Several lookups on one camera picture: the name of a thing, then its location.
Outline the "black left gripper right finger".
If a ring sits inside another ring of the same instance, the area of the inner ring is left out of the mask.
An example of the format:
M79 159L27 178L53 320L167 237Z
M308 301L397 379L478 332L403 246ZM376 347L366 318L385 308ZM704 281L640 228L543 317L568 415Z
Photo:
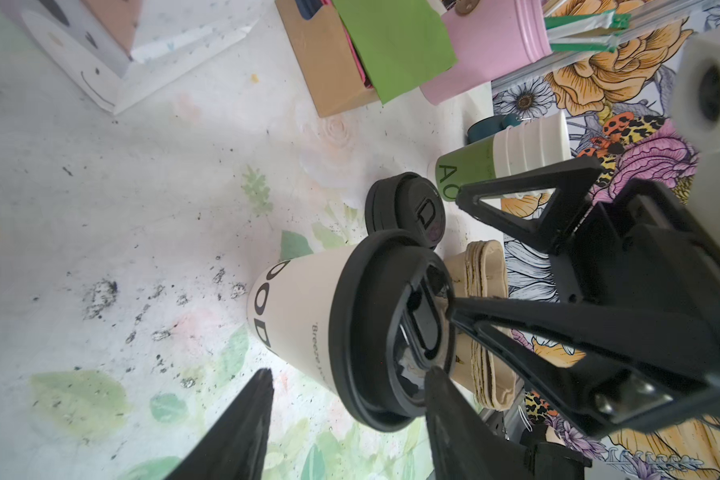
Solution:
M439 367L425 376L425 417L437 479L529 479L526 449L494 434Z

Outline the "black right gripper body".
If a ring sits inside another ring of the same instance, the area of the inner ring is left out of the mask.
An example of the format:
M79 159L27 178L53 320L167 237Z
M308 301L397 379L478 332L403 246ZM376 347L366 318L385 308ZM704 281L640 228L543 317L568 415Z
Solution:
M661 184L631 181L552 256L549 328L583 350L554 404L586 432L720 416L720 251Z

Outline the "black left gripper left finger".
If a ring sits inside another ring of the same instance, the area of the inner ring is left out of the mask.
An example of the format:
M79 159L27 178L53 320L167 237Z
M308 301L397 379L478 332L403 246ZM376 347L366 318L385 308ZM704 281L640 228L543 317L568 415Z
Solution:
M267 452L273 396L272 371L262 368L168 478L260 479Z

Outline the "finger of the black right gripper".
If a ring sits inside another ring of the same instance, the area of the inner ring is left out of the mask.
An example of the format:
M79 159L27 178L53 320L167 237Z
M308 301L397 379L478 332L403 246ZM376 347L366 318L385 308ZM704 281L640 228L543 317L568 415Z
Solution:
M597 158L578 157L465 184L456 205L539 252L557 252L589 210L590 190L602 173Z
M717 364L682 353L645 312L470 297L453 301L449 318L588 435L720 413Z

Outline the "white floral gift bag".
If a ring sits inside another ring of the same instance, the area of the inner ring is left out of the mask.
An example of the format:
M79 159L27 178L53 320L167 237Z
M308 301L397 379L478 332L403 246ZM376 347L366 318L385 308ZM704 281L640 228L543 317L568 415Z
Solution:
M244 39L267 1L26 0L0 10L116 115Z

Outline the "single paper cup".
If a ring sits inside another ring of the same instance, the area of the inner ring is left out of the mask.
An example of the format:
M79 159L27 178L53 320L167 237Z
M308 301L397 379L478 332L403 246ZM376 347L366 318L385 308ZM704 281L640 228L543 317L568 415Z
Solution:
M344 402L358 394L372 257L363 241L281 261L261 274L248 300L254 337Z

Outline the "stack of paper cups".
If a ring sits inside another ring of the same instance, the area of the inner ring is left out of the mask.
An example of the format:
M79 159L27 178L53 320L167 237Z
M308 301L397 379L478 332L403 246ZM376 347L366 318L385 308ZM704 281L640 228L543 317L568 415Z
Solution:
M564 112L510 126L440 156L431 173L441 197L456 200L462 186L522 174L572 158Z

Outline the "teal alarm clock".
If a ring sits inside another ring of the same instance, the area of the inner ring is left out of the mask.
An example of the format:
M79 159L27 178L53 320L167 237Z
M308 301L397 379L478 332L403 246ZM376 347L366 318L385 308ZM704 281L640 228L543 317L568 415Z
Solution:
M522 123L515 114L494 115L480 120L470 126L467 130L467 144L473 144L485 138L489 138L498 132L509 127L516 127Z

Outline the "pink cup holder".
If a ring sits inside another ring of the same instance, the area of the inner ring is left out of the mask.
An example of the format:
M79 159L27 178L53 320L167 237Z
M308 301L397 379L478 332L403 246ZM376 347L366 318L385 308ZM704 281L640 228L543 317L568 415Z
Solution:
M441 19L457 63L420 87L433 105L552 53L537 0L457 1Z

